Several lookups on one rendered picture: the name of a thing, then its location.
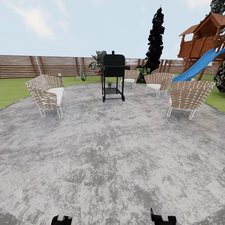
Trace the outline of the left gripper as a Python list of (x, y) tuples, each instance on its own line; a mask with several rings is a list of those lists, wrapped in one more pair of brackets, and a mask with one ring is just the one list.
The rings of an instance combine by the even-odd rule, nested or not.
[(71, 225), (71, 223), (72, 219), (66, 217), (64, 220), (58, 221), (58, 216), (54, 216), (51, 225)]

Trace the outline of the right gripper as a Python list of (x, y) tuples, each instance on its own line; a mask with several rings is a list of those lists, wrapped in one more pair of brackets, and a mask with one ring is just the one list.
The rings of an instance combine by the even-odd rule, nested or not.
[(154, 215), (152, 208), (151, 221), (154, 221), (155, 225), (176, 225), (176, 219), (174, 216), (168, 216), (168, 221), (163, 221), (161, 215)]

